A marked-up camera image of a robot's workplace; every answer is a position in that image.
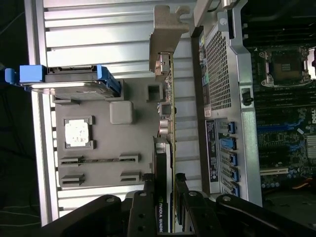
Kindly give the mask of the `green motherboard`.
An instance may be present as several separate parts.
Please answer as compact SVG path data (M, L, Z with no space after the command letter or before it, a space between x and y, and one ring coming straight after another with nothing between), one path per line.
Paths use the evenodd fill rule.
M316 193L316 159L307 156L306 137L316 135L316 80L305 86L269 88L261 85L264 61L261 51L316 45L280 45L250 48L256 127L304 121L294 130L258 132L258 152L263 194L278 189Z

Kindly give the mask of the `blue expansion slot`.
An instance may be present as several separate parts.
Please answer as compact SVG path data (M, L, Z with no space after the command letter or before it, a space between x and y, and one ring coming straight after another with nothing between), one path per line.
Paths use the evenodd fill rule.
M258 132L271 132L271 131L289 131L294 130L295 127L299 126L304 120L301 118L296 123L284 123L279 125L264 125L258 126Z

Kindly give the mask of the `metal socket cover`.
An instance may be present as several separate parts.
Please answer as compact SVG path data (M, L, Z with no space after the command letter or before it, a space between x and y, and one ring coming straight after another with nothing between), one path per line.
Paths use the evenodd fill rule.
M311 80L316 80L316 47L309 49L308 73L311 76Z

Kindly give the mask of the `CPU socket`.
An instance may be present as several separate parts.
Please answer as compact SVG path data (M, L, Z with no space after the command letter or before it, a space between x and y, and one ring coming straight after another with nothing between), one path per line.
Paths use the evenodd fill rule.
M299 87L312 82L308 70L309 51L306 47L266 49L259 53L264 61L261 85L269 88Z

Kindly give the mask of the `silver CPU chip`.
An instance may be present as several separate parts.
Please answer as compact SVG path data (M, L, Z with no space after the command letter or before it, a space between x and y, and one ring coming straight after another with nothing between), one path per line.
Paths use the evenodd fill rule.
M69 120L65 124L67 148L84 147L89 142L89 126L83 119Z

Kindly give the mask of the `silver chipset heatsink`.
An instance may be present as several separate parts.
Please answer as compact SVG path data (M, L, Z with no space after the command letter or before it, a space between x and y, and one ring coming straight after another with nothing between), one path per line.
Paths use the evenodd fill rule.
M310 159L316 159L316 135L306 137L307 156Z

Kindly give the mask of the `hard disk with blue carrier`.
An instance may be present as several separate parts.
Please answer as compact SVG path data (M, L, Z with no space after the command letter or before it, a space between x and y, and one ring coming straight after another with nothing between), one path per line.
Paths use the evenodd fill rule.
M121 97L123 86L107 67L100 64L85 67L21 65L18 72L6 68L4 80L26 91L52 95L58 100L71 102Z

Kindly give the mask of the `grey parts rack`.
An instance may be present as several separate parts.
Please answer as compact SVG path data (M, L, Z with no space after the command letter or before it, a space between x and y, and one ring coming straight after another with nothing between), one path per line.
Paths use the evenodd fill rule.
M154 170L161 85L153 79L125 79L119 98L55 105L58 178L62 188L135 185ZM89 126L84 147L67 148L65 124Z

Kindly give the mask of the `open black PC case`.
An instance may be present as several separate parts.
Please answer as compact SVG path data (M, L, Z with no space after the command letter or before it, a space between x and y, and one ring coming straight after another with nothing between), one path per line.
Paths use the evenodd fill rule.
M198 0L191 43L202 189L232 195L236 167L240 198L261 205L269 193L261 189L250 48L316 45L316 0ZM221 147L227 137L236 150Z

